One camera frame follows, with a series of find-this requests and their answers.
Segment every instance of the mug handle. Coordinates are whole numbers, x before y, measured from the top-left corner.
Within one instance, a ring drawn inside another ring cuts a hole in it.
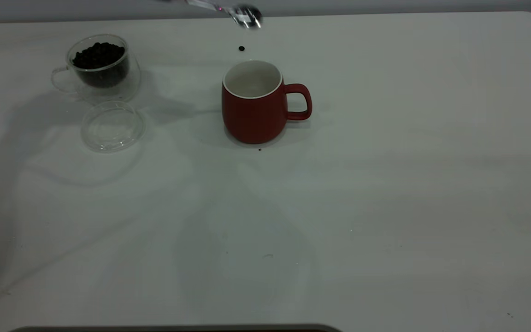
[[[288,120],[306,120],[313,112],[313,102],[310,100],[310,92],[303,84],[287,84],[284,86],[284,92],[300,93],[306,99],[306,111],[303,112],[288,112]]]
[[[58,68],[55,68],[53,70],[53,72],[51,73],[50,75],[50,82],[53,84],[53,86],[55,88],[57,88],[57,90],[59,90],[60,92],[65,92],[65,93],[75,93],[76,91],[75,90],[68,90],[68,89],[65,89],[63,88],[61,85],[57,84],[57,82],[54,80],[54,77],[56,76],[56,74],[59,74],[61,71],[67,71],[69,70],[69,67],[68,66],[64,66],[64,67],[58,67]]]

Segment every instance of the wall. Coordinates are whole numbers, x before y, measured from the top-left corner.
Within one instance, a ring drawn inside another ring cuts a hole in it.
[[[222,0],[268,16],[345,13],[531,11],[531,0]],[[183,0],[0,0],[0,22],[217,17]]]

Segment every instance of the glass cup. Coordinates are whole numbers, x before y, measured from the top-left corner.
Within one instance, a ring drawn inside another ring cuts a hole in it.
[[[73,64],[77,52],[108,42],[124,47],[124,54],[120,59],[96,69],[83,69]],[[65,57],[67,65],[53,70],[51,82],[61,92],[77,92],[81,98],[96,105],[104,101],[129,101],[135,96],[141,84],[141,70],[134,55],[131,54],[128,44],[119,36],[110,34],[89,36],[70,48]],[[71,85],[64,86],[57,81],[57,74],[69,71]]]

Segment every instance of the metal spoon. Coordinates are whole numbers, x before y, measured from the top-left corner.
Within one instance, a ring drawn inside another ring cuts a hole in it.
[[[251,5],[236,5],[225,8],[209,0],[185,0],[188,5],[211,9],[217,12],[227,13],[235,23],[245,29],[259,29],[263,21],[263,16],[259,9]]]

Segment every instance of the white table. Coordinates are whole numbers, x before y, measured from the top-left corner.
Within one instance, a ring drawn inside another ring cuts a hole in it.
[[[110,155],[48,78],[103,32],[147,122]],[[243,59],[312,117],[230,138]],[[237,323],[531,332],[531,14],[0,24],[0,332]]]

